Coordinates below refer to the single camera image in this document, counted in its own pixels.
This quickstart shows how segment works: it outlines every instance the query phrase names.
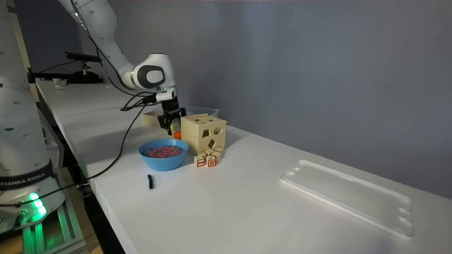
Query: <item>green light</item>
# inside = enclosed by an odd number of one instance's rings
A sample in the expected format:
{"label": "green light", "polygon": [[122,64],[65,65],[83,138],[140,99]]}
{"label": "green light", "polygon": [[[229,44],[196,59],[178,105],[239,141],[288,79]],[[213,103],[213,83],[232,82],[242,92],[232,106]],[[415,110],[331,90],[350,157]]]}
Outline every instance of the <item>green light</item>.
{"label": "green light", "polygon": [[28,198],[34,201],[31,205],[33,205],[33,210],[37,212],[37,215],[33,216],[33,220],[41,220],[45,216],[47,209],[44,208],[44,203],[41,202],[40,195],[35,192],[31,192]]}
{"label": "green light", "polygon": [[31,201],[35,201],[35,199],[40,198],[40,195],[37,195],[37,193],[34,193],[34,192],[31,192],[28,196],[30,196]]}

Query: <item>gray wall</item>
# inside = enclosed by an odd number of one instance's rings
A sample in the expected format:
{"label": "gray wall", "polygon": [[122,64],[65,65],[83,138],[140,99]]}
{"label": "gray wall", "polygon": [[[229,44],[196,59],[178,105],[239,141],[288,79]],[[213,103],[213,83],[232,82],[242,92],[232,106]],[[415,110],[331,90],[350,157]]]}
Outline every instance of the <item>gray wall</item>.
{"label": "gray wall", "polygon": [[167,52],[184,103],[452,198],[452,2],[112,4],[124,54]]}
{"label": "gray wall", "polygon": [[[68,62],[65,52],[93,54],[88,38],[58,0],[14,0],[31,68],[38,72]],[[76,72],[81,64],[64,65],[51,72]]]}

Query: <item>black cable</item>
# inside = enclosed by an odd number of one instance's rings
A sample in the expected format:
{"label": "black cable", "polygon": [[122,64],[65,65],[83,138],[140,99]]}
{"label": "black cable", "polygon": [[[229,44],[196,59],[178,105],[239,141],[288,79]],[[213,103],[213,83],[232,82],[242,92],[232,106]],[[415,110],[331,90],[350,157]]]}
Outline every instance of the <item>black cable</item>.
{"label": "black cable", "polygon": [[[105,55],[105,52],[98,47],[96,41],[89,35],[89,40],[93,42],[93,45],[96,47],[96,50],[100,52],[100,55],[103,57],[103,59],[106,59],[109,62],[109,65],[112,66],[112,69],[116,74],[117,81],[123,85],[123,88],[126,88],[127,90],[130,90],[129,86],[126,86],[126,83],[123,82],[122,76],[119,75],[117,69],[113,66],[112,61]],[[119,86],[116,86],[116,83],[112,81],[112,78],[109,76],[109,81],[112,82],[112,85],[115,88],[119,89]]]}
{"label": "black cable", "polygon": [[65,65],[71,65],[71,64],[74,64],[74,62],[78,62],[78,61],[75,59],[75,61],[61,62],[61,64],[52,65],[52,66],[50,66],[50,68],[45,68],[45,69],[43,69],[43,71],[40,71],[40,72],[35,72],[35,74],[44,74],[44,72],[47,72],[47,71],[51,71],[51,69],[55,69],[55,68],[59,68],[59,66],[65,66]]}
{"label": "black cable", "polygon": [[98,55],[98,58],[100,59],[99,65],[102,66],[102,69],[103,69],[106,78],[109,79],[109,82],[112,83],[112,86],[115,86],[117,90],[120,90],[120,92],[123,92],[123,93],[126,93],[126,95],[136,96],[134,93],[130,93],[130,92],[127,92],[127,90],[120,89],[120,88],[112,81],[107,69],[105,68],[105,65],[103,65],[103,62],[102,62],[102,57],[100,57],[100,54],[99,54],[99,52],[100,52],[100,48],[98,47],[96,41],[91,37],[91,34],[88,34],[88,37],[89,37],[91,42],[95,45],[95,48],[96,48],[96,55]]}
{"label": "black cable", "polygon": [[[88,184],[88,181],[93,179],[93,178],[98,178],[98,177],[103,175],[105,172],[107,172],[107,171],[122,158],[123,150],[124,150],[124,144],[126,144],[126,138],[127,138],[127,136],[129,136],[133,124],[137,121],[139,116],[143,113],[143,110],[144,110],[146,106],[148,106],[148,105],[143,105],[141,110],[140,110],[140,112],[137,113],[137,116],[132,120],[129,129],[126,130],[126,133],[124,133],[124,136],[123,136],[123,140],[122,140],[122,144],[120,144],[119,154],[116,155],[116,158],[115,158],[105,169],[102,169],[100,172],[98,172],[98,174],[95,174],[95,175],[92,175],[92,177],[89,177],[89,178],[86,178],[86,184]],[[86,185],[86,184],[72,184],[72,185],[67,185],[67,186],[62,186],[62,188],[55,189],[55,191],[52,191],[52,192],[48,192],[48,193],[40,196],[38,199],[44,199],[44,198],[47,198],[47,196],[51,196],[51,195],[54,195],[54,193],[57,193],[57,192],[61,192],[61,191],[64,191],[64,189],[69,189],[69,188],[74,188],[74,186],[81,188],[81,186],[83,186],[83,185]],[[26,201],[26,202],[17,202],[17,203],[0,203],[0,208],[20,208],[20,206],[23,206],[23,205],[33,203],[33,202],[34,202],[34,201]]]}
{"label": "black cable", "polygon": [[134,105],[129,106],[129,103],[132,103],[133,99],[136,99],[136,98],[139,98],[139,96],[141,96],[144,93],[147,93],[147,92],[141,92],[141,93],[137,93],[137,95],[132,96],[120,110],[122,112],[129,112],[129,110],[132,110],[134,107],[141,107],[143,105],[150,105],[150,103],[156,105],[157,103],[156,96],[154,96],[156,93],[154,93],[154,95],[144,96],[139,102],[136,102]]}

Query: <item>small wooden block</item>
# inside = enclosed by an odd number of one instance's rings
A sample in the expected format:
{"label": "small wooden block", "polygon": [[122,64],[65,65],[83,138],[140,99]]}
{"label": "small wooden block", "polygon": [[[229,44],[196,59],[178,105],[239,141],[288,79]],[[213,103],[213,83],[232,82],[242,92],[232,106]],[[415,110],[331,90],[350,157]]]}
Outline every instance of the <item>small wooden block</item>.
{"label": "small wooden block", "polygon": [[216,158],[213,155],[209,155],[206,160],[208,160],[208,168],[216,167]]}
{"label": "small wooden block", "polygon": [[196,168],[202,168],[206,165],[206,158],[202,155],[195,157]]}

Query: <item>clear plastic tray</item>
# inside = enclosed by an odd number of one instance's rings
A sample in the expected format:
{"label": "clear plastic tray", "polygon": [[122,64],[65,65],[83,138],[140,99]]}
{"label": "clear plastic tray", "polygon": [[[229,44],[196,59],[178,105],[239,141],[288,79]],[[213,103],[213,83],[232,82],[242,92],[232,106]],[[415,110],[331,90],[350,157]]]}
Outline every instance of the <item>clear plastic tray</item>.
{"label": "clear plastic tray", "polygon": [[219,109],[213,109],[213,107],[196,107],[196,106],[182,106],[187,109],[187,114],[209,114],[213,117],[218,117],[218,114],[220,113]]}
{"label": "clear plastic tray", "polygon": [[413,206],[406,195],[304,160],[281,182],[386,232],[413,237]]}

